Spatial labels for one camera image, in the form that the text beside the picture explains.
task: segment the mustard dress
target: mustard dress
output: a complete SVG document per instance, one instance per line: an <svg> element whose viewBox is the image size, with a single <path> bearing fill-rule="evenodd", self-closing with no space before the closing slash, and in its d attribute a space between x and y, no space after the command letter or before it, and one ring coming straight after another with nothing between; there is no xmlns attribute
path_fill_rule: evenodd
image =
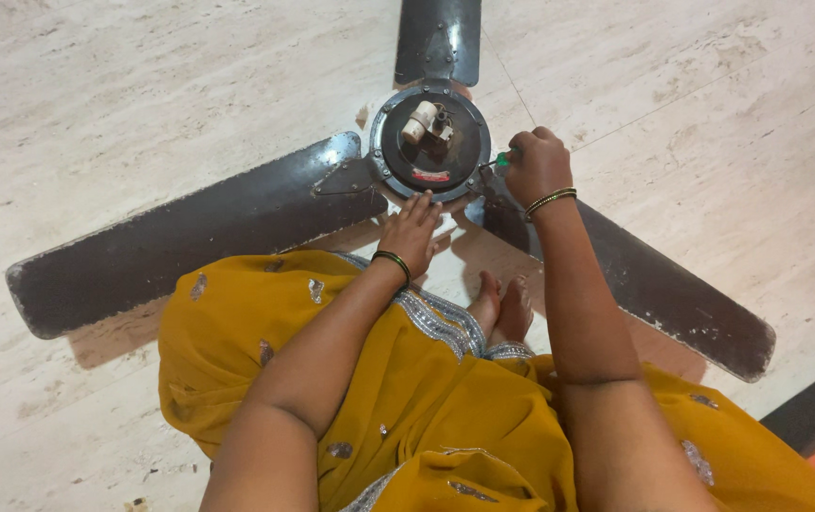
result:
<svg viewBox="0 0 815 512"><path fill-rule="evenodd" d="M167 422L215 458L262 366L367 264L299 250L180 278L158 335ZM551 357L485 347L459 306L396 295L317 446L319 509L578 510L569 441L538 384ZM776 436L715 390L645 376L721 511L815 510L815 470Z"/></svg>

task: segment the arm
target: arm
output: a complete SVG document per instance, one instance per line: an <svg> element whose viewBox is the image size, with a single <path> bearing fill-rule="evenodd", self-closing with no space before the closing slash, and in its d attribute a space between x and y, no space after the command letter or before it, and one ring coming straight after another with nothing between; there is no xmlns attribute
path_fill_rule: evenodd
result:
<svg viewBox="0 0 815 512"><path fill-rule="evenodd" d="M386 222L380 250L426 272L442 203L415 194ZM344 400L370 329L405 283L379 258L265 365L227 428L200 510L317 510L316 444Z"/></svg>
<svg viewBox="0 0 815 512"><path fill-rule="evenodd" d="M528 205L572 184L569 151L548 129L510 145L509 190ZM582 510L714 511L641 379L641 366L572 198L532 215L543 249L550 346Z"/></svg>

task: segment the sticker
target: sticker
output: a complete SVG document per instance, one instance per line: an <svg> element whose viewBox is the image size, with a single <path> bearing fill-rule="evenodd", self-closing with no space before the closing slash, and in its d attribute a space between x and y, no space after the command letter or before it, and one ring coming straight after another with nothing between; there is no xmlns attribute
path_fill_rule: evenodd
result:
<svg viewBox="0 0 815 512"><path fill-rule="evenodd" d="M420 169L414 169L412 173L414 178L418 180L424 181L448 181L448 171L444 170L442 172L425 172Z"/></svg>

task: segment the green bangle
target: green bangle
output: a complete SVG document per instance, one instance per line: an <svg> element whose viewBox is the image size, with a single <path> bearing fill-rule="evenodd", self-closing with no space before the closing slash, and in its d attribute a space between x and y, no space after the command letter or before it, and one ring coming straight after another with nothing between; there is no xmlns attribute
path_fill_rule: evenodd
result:
<svg viewBox="0 0 815 512"><path fill-rule="evenodd" d="M547 204L550 201L555 201L560 198L576 198L578 196L578 191L575 190L574 187L566 187L565 189L559 189L558 191L553 192L548 196L544 196L530 204L527 207L527 210L524 211L524 219L526 222L531 222L530 216L534 213L534 210L540 208L541 206Z"/></svg>
<svg viewBox="0 0 815 512"><path fill-rule="evenodd" d="M377 250L373 254L373 257L369 259L369 261L372 262L373 260L376 260L379 257L386 258L388 260L391 260L392 262L396 262L399 265L399 267L401 267L401 270L405 272L405 277L407 277L408 279L407 281L405 281L405 285L402 286L400 290L407 289L410 286L411 282L410 269L408 268L408 264L405 263L405 261L402 260L396 253L389 252L388 250Z"/></svg>

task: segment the beige floor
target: beige floor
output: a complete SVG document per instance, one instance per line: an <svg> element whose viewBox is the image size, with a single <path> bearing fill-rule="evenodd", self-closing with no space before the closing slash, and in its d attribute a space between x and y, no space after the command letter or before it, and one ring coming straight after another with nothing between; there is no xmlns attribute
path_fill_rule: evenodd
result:
<svg viewBox="0 0 815 512"><path fill-rule="evenodd" d="M208 461L155 394L163 302L46 342L3 272L359 131L357 112L392 88L398 13L395 0L0 0L0 510L197 508ZM585 201L778 332L756 384L687 355L681 371L755 416L814 381L815 1L487 0L483 19L472 93L496 144L551 127ZM539 272L467 228L428 289L467 303L481 268ZM319 245L375 237L369 223ZM540 350L544 327L528 338ZM646 358L679 354L655 342Z"/></svg>

